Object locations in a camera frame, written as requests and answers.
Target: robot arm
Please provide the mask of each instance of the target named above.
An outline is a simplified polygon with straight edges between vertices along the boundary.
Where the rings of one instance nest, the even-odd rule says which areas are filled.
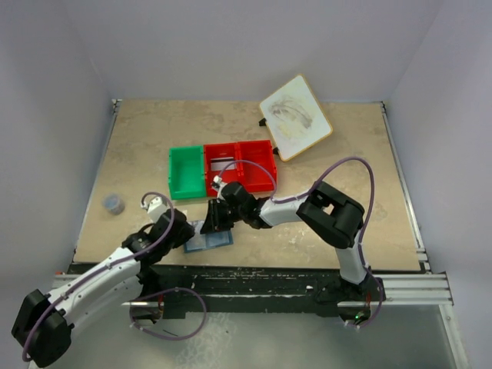
[[[321,182],[310,194],[300,194],[290,201],[281,198],[255,198],[239,182],[225,184],[214,179],[218,198],[208,202],[208,214],[201,233],[224,231],[236,221],[253,228],[303,221],[327,244],[335,247],[341,277],[352,284],[366,278],[359,231],[364,208],[336,188]]]
[[[151,201],[148,215],[153,221],[149,232],[142,228],[130,234],[109,257],[70,283],[47,294],[35,290],[25,297],[12,335],[21,346],[28,345],[27,353],[39,367],[58,360],[71,341],[91,323],[122,303],[139,297],[151,272],[150,265],[194,235],[194,228],[186,222],[185,215],[175,210],[168,236],[149,252],[135,258],[135,254],[161,237],[171,221],[171,211],[159,197]],[[80,287],[71,293],[79,284]],[[43,314],[45,317],[28,339]]]

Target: small white object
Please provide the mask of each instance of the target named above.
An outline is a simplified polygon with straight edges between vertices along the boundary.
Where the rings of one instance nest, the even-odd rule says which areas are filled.
[[[153,198],[148,206],[147,214],[152,220],[152,223],[156,223],[161,215],[168,210],[168,206],[162,201],[160,196]]]
[[[260,109],[282,161],[299,155],[333,131],[303,75],[263,100]]]
[[[224,200],[221,193],[222,193],[222,188],[224,188],[227,183],[222,181],[222,178],[220,178],[218,175],[214,177],[213,182],[218,186],[217,198]]]

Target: black base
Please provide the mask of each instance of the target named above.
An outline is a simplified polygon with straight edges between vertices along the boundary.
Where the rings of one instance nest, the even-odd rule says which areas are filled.
[[[72,264],[69,274],[82,274],[93,264]],[[209,312],[305,313],[338,317],[341,301],[366,301],[370,293],[378,299],[372,279],[359,288],[344,283],[338,270],[293,268],[234,268],[155,265],[144,277],[142,295],[173,287],[192,288],[200,294]],[[200,312],[197,298],[185,292],[165,298],[165,318],[185,318]]]

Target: small cup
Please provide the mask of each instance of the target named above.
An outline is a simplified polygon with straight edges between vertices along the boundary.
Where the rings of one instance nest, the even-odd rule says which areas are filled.
[[[109,194],[102,201],[102,206],[105,207],[113,215],[118,215],[125,209],[125,203],[117,194]]]

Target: cable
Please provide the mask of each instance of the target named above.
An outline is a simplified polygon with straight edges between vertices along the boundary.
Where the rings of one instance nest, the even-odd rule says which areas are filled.
[[[377,303],[377,307],[376,307],[376,310],[374,311],[374,313],[364,323],[359,324],[357,326],[357,328],[359,328],[359,327],[364,328],[364,327],[368,326],[370,323],[372,323],[374,321],[374,319],[376,319],[376,317],[379,315],[379,312],[381,311],[381,308],[383,307],[383,286],[381,285],[379,280],[374,276],[374,274],[372,274],[372,272],[369,270],[369,268],[364,267],[364,269],[369,274],[369,276],[372,279],[374,279],[374,281],[376,282],[377,289],[379,291],[379,301]]]
[[[148,224],[144,225],[142,228],[140,228],[140,229],[137,231],[137,233],[141,233],[141,232],[143,232],[143,231],[146,231],[147,229],[149,229],[149,228],[150,228],[151,226],[153,226],[153,225],[154,225],[154,223],[148,223]]]
[[[148,253],[149,251],[151,251],[153,248],[155,248],[158,244],[160,244],[162,242],[162,240],[164,240],[164,238],[168,235],[169,231],[171,230],[171,227],[175,221],[175,209],[174,207],[172,206],[172,203],[171,203],[171,200],[169,200],[168,197],[166,197],[165,195],[159,193],[159,192],[147,192],[146,194],[144,194],[144,196],[141,198],[141,203],[144,204],[144,200],[147,196],[149,196],[150,194],[153,194],[155,196],[158,196],[160,198],[162,198],[162,200],[164,200],[166,202],[166,205],[169,206],[169,208],[171,209],[171,219],[169,221],[169,224],[166,228],[166,230],[164,231],[164,233],[161,235],[161,237],[159,237],[157,239],[157,241],[155,241],[153,244],[151,244],[148,248],[145,248],[144,250],[141,250],[135,254],[132,254],[132,255],[129,255],[129,256],[126,256],[124,258],[120,258],[120,259],[117,259],[115,261],[113,261],[112,263],[109,263],[109,265],[105,265],[104,267],[102,268],[99,268],[89,274],[87,274],[84,278],[82,278],[80,281],[78,281],[77,283],[74,283],[66,292],[64,295],[60,296],[59,298],[55,299],[47,308],[45,311],[43,311],[43,313],[41,314],[41,316],[39,317],[39,319],[34,323],[34,325],[32,326],[32,329],[29,331],[29,334],[25,340],[25,343],[24,343],[24,347],[22,348],[22,360],[25,361],[25,362],[29,362],[31,361],[32,359],[28,356],[28,349],[29,349],[29,346],[31,345],[31,342],[32,342],[32,338],[34,337],[34,333],[38,330],[39,326],[41,325],[41,323],[43,322],[44,319],[46,319],[46,317],[51,313],[51,311],[58,305],[60,304],[64,297],[66,298],[67,296],[69,296],[70,294],[72,294],[77,288],[81,287],[83,284],[87,283],[88,281],[90,281],[92,278],[98,276],[100,273],[102,273],[103,271],[107,271],[108,269],[116,266],[116,265],[119,265],[121,263],[124,263],[128,260],[131,260],[131,259],[135,259],[137,258],[138,256],[142,255],[142,254],[145,254],[145,253]]]
[[[369,219],[371,218],[372,208],[374,206],[374,191],[375,191],[375,187],[376,187],[375,183],[374,183],[374,173],[372,171],[371,166],[369,165],[369,163],[365,159],[359,158],[358,156],[347,156],[346,158],[343,158],[343,159],[337,161],[335,164],[330,166],[326,171],[324,171],[323,174],[313,183],[311,188],[307,192],[305,192],[304,194],[310,194],[324,180],[324,178],[327,175],[329,175],[335,168],[339,167],[343,163],[346,163],[347,161],[352,161],[352,160],[359,161],[362,164],[364,164],[367,171],[369,172],[369,180],[371,181],[371,196],[369,198],[369,207],[367,208],[367,215],[366,215],[366,218],[364,219],[364,223],[363,223],[362,228],[361,228],[361,235],[359,237],[359,243],[362,243],[362,238],[364,237],[364,233],[365,233],[366,228],[367,228],[367,223],[369,223]],[[359,252],[359,255],[361,256],[361,260],[363,261],[362,264],[365,265],[366,262],[364,260],[364,256],[360,252]]]
[[[238,159],[238,160],[231,161],[225,167],[222,168],[222,170],[218,174],[218,177],[219,178],[222,178],[222,175],[224,174],[224,172],[226,171],[226,169],[229,168],[231,165],[234,165],[236,163],[246,163],[246,164],[254,165],[257,168],[260,168],[268,176],[268,178],[270,178],[270,181],[271,181],[271,183],[274,186],[274,190],[270,194],[270,200],[272,202],[274,202],[275,204],[284,204],[286,202],[297,200],[298,198],[301,198],[302,197],[302,196],[299,196],[299,197],[291,197],[291,198],[282,198],[281,200],[274,199],[275,192],[277,192],[277,183],[275,182],[274,177],[264,167],[262,167],[258,163],[255,163],[254,161],[251,161],[251,160]]]
[[[137,329],[139,329],[140,331],[145,332],[146,334],[150,334],[153,337],[161,338],[162,340],[167,340],[167,341],[183,341],[183,340],[187,340],[187,339],[195,336],[203,328],[203,326],[205,324],[205,321],[207,320],[207,307],[205,305],[205,301],[203,300],[203,298],[198,293],[196,293],[195,291],[193,291],[192,289],[190,289],[190,288],[184,288],[184,287],[169,288],[167,290],[159,291],[159,292],[156,292],[154,294],[150,294],[148,296],[144,296],[142,298],[136,298],[133,301],[142,301],[142,300],[146,300],[148,298],[154,298],[154,297],[156,297],[156,296],[158,296],[160,294],[168,294],[170,292],[175,292],[175,291],[188,292],[189,294],[193,294],[198,299],[198,301],[200,301],[200,304],[203,307],[203,318],[201,319],[201,323],[200,323],[200,325],[198,326],[197,329],[195,329],[194,331],[192,331],[190,334],[186,334],[185,336],[179,336],[179,337],[164,336],[163,334],[159,334],[157,332],[151,331],[150,329],[143,328],[140,324],[138,324],[137,321],[135,320],[135,318],[131,315],[131,308],[130,308],[129,314],[130,314],[131,323]]]
[[[135,307],[135,308],[141,308],[141,309],[143,309],[143,310],[147,311],[148,313],[150,313],[150,314],[151,314],[151,319],[150,319],[150,320],[151,320],[151,321],[152,321],[152,323],[154,323],[154,324],[156,324],[156,323],[157,323],[157,320],[158,320],[158,319],[161,319],[161,318],[162,318],[162,312],[161,312],[161,311],[159,311],[159,310],[157,310],[157,311],[153,311],[153,310],[152,310],[152,309],[150,309],[149,307]],[[171,336],[175,336],[175,337],[177,337],[177,336],[178,336],[177,334],[174,334],[174,333],[172,333],[172,332],[170,332],[170,331],[166,331],[165,329],[163,329],[163,331],[164,331],[164,332],[166,332],[167,334],[170,334]]]

